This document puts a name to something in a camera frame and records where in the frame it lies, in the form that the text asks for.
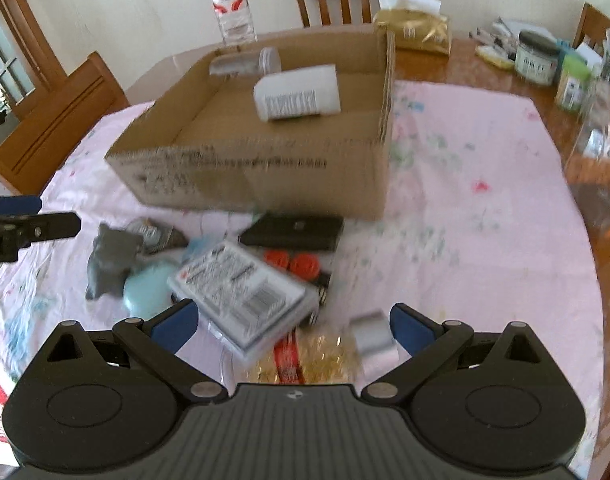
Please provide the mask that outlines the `light blue earbud case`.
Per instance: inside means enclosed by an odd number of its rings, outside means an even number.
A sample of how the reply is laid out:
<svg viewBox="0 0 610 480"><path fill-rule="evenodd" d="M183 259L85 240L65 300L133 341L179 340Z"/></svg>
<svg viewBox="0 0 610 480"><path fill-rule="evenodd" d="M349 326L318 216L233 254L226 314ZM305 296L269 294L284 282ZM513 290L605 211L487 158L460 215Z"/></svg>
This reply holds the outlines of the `light blue earbud case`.
<svg viewBox="0 0 610 480"><path fill-rule="evenodd" d="M126 278L122 300L132 318L148 320L173 303L173 291L168 278L179 269L175 262L154 261L140 266Z"/></svg>

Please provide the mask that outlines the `gold capsule bottle silver cap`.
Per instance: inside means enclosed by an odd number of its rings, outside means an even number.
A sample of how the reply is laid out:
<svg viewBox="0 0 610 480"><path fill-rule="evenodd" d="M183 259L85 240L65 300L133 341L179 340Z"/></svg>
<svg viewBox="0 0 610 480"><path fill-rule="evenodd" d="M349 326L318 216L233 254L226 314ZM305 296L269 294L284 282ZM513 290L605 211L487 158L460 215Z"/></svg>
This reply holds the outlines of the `gold capsule bottle silver cap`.
<svg viewBox="0 0 610 480"><path fill-rule="evenodd" d="M381 311L344 326L291 330L265 356L239 369L239 382L270 385L355 384L376 378L399 360L389 320Z"/></svg>

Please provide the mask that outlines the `black toy train blue cube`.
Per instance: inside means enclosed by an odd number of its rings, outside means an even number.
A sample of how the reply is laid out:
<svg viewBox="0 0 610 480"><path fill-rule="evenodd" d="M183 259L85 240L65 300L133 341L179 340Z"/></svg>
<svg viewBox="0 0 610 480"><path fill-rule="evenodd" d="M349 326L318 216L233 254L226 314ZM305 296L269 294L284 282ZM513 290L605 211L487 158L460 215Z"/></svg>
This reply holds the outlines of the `black toy train blue cube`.
<svg viewBox="0 0 610 480"><path fill-rule="evenodd" d="M319 306L328 299L332 274L325 270L318 256L311 252L288 252L284 249L267 249L263 252L267 263L287 271L291 275L314 285L318 290Z"/></svg>

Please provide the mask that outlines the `black box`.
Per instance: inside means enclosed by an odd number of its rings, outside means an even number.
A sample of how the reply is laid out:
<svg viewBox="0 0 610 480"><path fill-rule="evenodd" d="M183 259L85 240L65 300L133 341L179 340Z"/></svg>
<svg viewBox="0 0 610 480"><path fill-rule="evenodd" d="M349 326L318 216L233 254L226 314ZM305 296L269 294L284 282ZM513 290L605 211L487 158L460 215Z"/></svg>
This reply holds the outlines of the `black box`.
<svg viewBox="0 0 610 480"><path fill-rule="evenodd" d="M239 235L249 247L334 252L344 226L342 217L263 214Z"/></svg>

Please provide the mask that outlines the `white plastic bottle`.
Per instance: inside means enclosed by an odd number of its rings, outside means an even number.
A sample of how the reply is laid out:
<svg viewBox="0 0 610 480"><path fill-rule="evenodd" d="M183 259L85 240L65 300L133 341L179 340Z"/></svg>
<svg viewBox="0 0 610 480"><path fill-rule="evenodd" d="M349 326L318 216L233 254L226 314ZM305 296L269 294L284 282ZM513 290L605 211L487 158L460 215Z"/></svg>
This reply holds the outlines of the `white plastic bottle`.
<svg viewBox="0 0 610 480"><path fill-rule="evenodd" d="M264 76L255 84L253 98L262 122L339 114L337 66L318 65Z"/></svg>

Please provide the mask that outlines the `clear plastic jar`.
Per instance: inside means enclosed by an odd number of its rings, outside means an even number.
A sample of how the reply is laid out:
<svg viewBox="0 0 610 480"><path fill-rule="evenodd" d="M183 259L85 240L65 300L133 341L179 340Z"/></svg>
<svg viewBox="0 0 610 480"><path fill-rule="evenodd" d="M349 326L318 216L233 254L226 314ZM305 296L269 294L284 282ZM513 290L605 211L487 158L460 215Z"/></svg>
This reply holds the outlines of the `clear plastic jar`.
<svg viewBox="0 0 610 480"><path fill-rule="evenodd" d="M281 70L280 54L274 47L218 55L209 64L209 75L216 77L262 77Z"/></svg>

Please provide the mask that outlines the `wooden chair at left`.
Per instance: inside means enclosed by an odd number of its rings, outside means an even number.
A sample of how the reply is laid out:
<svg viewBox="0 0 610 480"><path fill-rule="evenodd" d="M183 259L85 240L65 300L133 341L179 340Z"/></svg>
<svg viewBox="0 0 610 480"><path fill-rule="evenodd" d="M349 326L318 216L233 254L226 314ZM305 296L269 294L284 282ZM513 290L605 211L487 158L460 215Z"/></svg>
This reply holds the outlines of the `wooden chair at left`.
<svg viewBox="0 0 610 480"><path fill-rule="evenodd" d="M2 142L0 182L16 195L41 194L100 119L127 106L102 56L90 53Z"/></svg>

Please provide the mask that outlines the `pink floral tablecloth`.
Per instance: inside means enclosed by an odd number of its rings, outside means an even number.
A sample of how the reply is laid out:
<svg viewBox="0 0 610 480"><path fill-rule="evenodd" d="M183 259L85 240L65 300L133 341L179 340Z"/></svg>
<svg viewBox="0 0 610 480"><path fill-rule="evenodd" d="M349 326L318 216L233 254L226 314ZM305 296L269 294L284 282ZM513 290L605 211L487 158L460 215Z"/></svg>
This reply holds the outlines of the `pink floral tablecloth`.
<svg viewBox="0 0 610 480"><path fill-rule="evenodd" d="M122 228L145 217L187 237L231 239L251 223L247 214L136 200L105 154L142 112L135 105L101 119L44 190L47 209L79 214L80 233L35 244L0 269L6 390L58 322L104 330L124 317L122 300L84 296L100 223ZM602 304L584 222L540 114L510 93L398 81L393 117L384 217L345 223L323 317L345 322L404 302L481 332L529 323L584 405L586 429L572 468L586 477L604 374Z"/></svg>

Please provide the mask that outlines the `large clear jar black lid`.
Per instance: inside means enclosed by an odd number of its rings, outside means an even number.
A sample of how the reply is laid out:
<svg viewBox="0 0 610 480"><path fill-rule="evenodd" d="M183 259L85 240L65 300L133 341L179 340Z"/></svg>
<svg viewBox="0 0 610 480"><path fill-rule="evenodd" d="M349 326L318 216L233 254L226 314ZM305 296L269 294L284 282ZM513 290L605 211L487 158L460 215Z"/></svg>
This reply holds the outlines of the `large clear jar black lid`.
<svg viewBox="0 0 610 480"><path fill-rule="evenodd" d="M610 77L590 92L564 175L586 226L610 238Z"/></svg>

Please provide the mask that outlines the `cardboard box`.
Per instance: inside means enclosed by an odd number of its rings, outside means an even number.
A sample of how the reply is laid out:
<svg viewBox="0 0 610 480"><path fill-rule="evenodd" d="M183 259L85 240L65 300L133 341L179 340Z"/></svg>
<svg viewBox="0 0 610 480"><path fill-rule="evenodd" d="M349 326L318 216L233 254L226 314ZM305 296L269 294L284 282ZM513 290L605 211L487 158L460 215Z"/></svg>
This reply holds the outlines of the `cardboard box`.
<svg viewBox="0 0 610 480"><path fill-rule="evenodd" d="M341 110L263 122L254 80L209 75L207 51L136 118L106 161L142 204L375 221L384 214L395 40L369 27L266 39L285 70L333 65Z"/></svg>

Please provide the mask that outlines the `clear water bottle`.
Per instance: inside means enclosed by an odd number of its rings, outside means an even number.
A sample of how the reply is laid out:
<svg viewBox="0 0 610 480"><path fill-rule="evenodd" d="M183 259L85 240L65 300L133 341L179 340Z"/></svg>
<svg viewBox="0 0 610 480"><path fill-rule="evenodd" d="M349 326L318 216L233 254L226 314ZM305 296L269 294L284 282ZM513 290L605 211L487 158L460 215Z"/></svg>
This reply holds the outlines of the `clear water bottle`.
<svg viewBox="0 0 610 480"><path fill-rule="evenodd" d="M225 46L257 40L249 0L211 0Z"/></svg>

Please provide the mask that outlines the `small glass jar black lid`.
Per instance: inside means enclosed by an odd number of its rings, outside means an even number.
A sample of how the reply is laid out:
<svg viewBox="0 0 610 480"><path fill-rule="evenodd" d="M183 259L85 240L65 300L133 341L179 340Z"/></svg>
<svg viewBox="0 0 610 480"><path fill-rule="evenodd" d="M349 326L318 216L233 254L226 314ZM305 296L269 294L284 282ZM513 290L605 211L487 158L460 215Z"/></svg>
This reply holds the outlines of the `small glass jar black lid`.
<svg viewBox="0 0 610 480"><path fill-rule="evenodd" d="M514 69L532 84L549 87L555 79L559 55L560 48L555 41L532 30L521 30Z"/></svg>

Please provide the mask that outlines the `green lid container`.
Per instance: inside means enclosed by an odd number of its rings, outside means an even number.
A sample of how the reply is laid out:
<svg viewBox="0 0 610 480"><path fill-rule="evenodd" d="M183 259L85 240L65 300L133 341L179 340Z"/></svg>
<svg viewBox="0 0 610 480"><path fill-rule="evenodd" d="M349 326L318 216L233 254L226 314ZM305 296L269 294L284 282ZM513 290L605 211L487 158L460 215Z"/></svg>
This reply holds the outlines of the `green lid container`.
<svg viewBox="0 0 610 480"><path fill-rule="evenodd" d="M556 104L562 110L577 113L582 107L591 76L592 71L582 58L567 54L562 62Z"/></svg>

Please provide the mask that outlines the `gold tissue pack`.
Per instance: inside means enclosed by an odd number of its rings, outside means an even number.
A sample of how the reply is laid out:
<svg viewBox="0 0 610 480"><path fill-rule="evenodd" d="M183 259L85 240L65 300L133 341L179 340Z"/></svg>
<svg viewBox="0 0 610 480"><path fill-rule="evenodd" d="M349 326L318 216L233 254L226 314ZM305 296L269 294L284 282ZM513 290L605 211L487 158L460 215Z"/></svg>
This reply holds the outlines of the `gold tissue pack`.
<svg viewBox="0 0 610 480"><path fill-rule="evenodd" d="M392 32L396 47L450 56L450 20L439 0L378 0L380 9L372 24Z"/></svg>

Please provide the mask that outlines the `wooden chair far right corner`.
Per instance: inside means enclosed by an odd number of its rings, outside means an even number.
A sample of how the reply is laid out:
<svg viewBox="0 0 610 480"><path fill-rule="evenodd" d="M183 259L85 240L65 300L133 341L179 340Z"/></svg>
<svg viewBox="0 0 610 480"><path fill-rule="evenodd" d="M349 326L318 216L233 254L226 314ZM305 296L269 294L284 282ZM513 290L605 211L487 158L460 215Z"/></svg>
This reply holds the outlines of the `wooden chair far right corner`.
<svg viewBox="0 0 610 480"><path fill-rule="evenodd" d="M571 46L576 49L585 44L598 54L603 54L604 46L602 43L607 38L606 31L608 29L610 29L610 18L586 2Z"/></svg>

